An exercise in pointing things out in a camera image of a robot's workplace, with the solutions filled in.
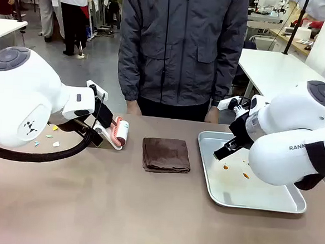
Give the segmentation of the person's left hand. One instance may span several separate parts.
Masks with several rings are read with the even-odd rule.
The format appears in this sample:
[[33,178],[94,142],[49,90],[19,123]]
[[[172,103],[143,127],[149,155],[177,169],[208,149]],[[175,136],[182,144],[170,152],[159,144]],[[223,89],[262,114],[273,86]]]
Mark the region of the person's left hand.
[[207,123],[217,124],[219,120],[219,109],[215,106],[211,106],[208,110],[204,121]]

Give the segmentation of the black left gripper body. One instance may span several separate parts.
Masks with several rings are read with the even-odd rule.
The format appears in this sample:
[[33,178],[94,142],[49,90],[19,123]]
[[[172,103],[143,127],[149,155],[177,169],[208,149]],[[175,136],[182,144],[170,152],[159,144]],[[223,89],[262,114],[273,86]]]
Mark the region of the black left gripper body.
[[94,117],[103,126],[103,128],[109,128],[113,121],[113,113],[97,97],[95,98]]

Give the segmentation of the person's right hand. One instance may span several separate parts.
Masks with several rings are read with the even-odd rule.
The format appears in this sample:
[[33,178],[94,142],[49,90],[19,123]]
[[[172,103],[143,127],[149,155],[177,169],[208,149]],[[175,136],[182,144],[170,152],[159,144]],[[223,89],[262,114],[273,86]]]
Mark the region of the person's right hand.
[[127,109],[126,109],[127,114],[136,115],[136,116],[142,115],[142,112],[136,100],[126,101],[126,105],[127,105]]

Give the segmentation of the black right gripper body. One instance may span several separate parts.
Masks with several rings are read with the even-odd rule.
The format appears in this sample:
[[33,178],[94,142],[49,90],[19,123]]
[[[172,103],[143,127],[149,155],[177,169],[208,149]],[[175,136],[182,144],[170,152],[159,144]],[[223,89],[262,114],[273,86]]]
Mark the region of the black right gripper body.
[[248,116],[248,112],[242,114],[241,116],[237,117],[237,119],[235,119],[229,126],[229,129],[234,134],[234,138],[228,142],[229,148],[250,149],[250,147],[253,145],[254,141],[250,138],[246,128],[246,121]]

